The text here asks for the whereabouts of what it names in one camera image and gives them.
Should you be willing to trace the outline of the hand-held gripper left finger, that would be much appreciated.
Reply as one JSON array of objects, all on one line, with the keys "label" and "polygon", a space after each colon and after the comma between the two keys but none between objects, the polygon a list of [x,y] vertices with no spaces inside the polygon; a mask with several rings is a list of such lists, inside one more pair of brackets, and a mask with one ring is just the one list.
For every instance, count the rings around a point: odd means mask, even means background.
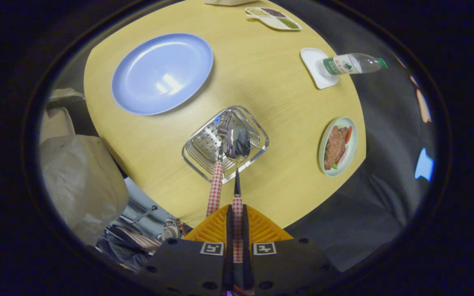
[{"label": "hand-held gripper left finger", "polygon": [[225,294],[233,288],[233,213],[224,206],[186,237],[168,238],[139,270],[152,294]]}]

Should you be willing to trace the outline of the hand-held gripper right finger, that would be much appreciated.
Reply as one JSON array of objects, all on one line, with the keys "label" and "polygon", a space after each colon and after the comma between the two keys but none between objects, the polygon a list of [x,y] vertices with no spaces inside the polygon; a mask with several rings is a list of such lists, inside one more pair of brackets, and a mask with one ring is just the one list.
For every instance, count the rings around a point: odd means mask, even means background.
[{"label": "hand-held gripper right finger", "polygon": [[243,206],[243,286],[254,294],[319,294],[337,268],[311,239],[293,237],[251,206]]}]

